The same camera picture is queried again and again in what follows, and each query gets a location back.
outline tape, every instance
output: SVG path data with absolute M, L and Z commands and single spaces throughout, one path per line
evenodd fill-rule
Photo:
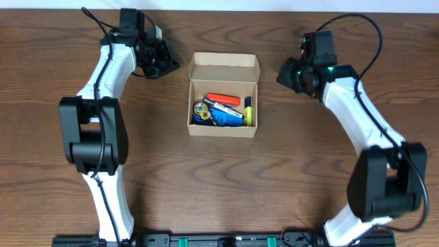
M 195 103 L 195 106 L 193 106 L 193 113 L 196 115 L 201 115 L 207 111 L 209 113 L 209 109 L 207 108 L 207 105 L 203 102 L 197 102 Z
M 201 119 L 207 120 L 211 118 L 211 113 L 208 110 L 205 110 L 200 114 Z

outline open cardboard box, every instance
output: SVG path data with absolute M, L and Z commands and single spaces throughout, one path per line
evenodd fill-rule
M 195 52 L 189 63 L 190 89 L 187 116 L 189 134 L 253 138 L 258 127 L 258 79 L 260 72 L 256 55 Z M 244 114 L 244 99 L 251 96 L 253 126 L 216 127 L 193 124 L 193 105 L 201 101 L 207 93 L 239 97 L 241 103 L 234 109 L 242 114 Z

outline red lighter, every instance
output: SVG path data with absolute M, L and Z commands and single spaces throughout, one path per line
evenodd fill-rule
M 216 93 L 208 93 L 206 97 L 210 100 L 213 100 L 214 102 L 218 102 L 227 106 L 238 106 L 241 101 L 238 97 L 219 95 Z

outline white robotic arm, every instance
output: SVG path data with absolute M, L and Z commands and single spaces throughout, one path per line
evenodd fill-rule
M 136 56 L 132 47 L 124 44 L 112 44 L 112 60 L 108 64 L 99 83 L 99 98 L 110 97 L 120 99 L 126 80 L 136 68 Z M 86 84 L 78 93 L 82 99 L 93 99 L 93 85 L 96 82 L 102 67 L 108 59 L 110 52 L 109 45 L 101 47 L 101 57 L 97 66 Z M 97 117 L 91 118 L 91 121 L 98 122 Z M 115 175 L 110 176 L 108 172 L 98 172 L 96 177 L 91 178 L 92 172 L 83 174 L 85 181 L 90 187 L 95 202 L 97 216 L 99 218 L 99 238 L 107 242 L 115 242 L 115 233 L 119 239 L 130 239 L 134 229 L 134 218 L 130 213 L 125 196 L 123 185 L 123 165 L 118 165 Z M 106 210 L 103 195 L 106 196 L 116 230 L 112 226 L 110 216 Z
M 327 83 L 324 88 L 322 101 L 338 118 L 343 129 L 348 134 L 354 145 L 357 155 L 361 151 L 374 145 L 380 148 L 391 148 L 393 145 L 385 138 L 376 125 L 355 98 L 354 78 L 338 78 L 332 83 Z M 379 114 L 378 110 L 369 100 L 364 92 L 362 83 L 359 82 L 361 99 L 367 105 L 374 118 L 387 129 L 388 134 L 399 144 L 404 138 L 393 130 L 390 125 Z M 345 246 L 354 239 L 367 232 L 375 224 L 387 224 L 392 221 L 391 217 L 377 217 L 369 222 L 362 222 L 354 215 L 349 204 L 347 204 L 332 220 L 324 225 L 324 231 L 330 246 Z
M 99 62 L 86 86 L 77 97 L 61 99 L 64 151 L 90 187 L 99 217 L 99 238 L 119 245 L 131 239 L 134 228 L 123 185 L 128 135 L 119 100 L 136 67 L 142 68 L 147 79 L 156 79 L 180 65 L 162 40 L 161 30 L 141 11 L 122 9 L 119 27 L 112 27 L 110 33 L 87 9 L 82 11 L 99 24 L 105 37 L 100 41 Z M 152 24 L 148 33 L 145 19 Z M 81 124 L 100 120 L 101 130 L 81 129 Z
M 355 79 L 352 77 L 337 78 L 334 82 L 327 83 L 323 92 L 323 104 L 338 118 L 358 155 L 362 150 L 374 145 L 378 145 L 380 148 L 393 147 L 392 143 L 382 135 L 355 98 L 354 86 Z M 401 145 L 401 142 L 405 139 L 393 130 L 379 114 L 364 92 L 361 82 L 359 82 L 358 90 L 360 92 L 359 96 L 374 118 L 387 130 L 392 139 Z
M 101 47 L 101 56 L 86 86 L 77 94 L 82 99 L 94 99 L 93 85 L 104 67 L 110 52 L 110 45 Z M 108 64 L 99 83 L 99 98 L 121 99 L 128 76 L 136 69 L 136 54 L 132 47 L 125 44 L 112 44 L 112 60 Z

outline wooden table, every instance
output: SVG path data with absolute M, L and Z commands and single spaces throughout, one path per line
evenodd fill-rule
M 119 11 L 93 11 L 118 24 Z M 317 228 L 346 204 L 357 156 L 334 115 L 276 83 L 285 59 L 336 13 L 148 11 L 181 68 L 158 80 L 130 77 L 121 107 L 130 139 L 128 204 L 139 228 L 173 233 Z M 399 246 L 439 244 L 439 22 L 437 15 L 370 14 L 383 51 L 363 78 L 370 99 L 408 141 L 427 148 L 431 210 Z M 340 63 L 361 71 L 377 35 L 361 19 L 330 26 Z M 56 235 L 92 235 L 92 197 L 62 149 L 58 102 L 75 95 L 99 58 L 102 32 L 79 10 L 0 10 L 0 245 L 49 246 Z M 190 137 L 195 51 L 256 54 L 259 129 L 253 139 Z M 412 213 L 394 225 L 408 227 Z

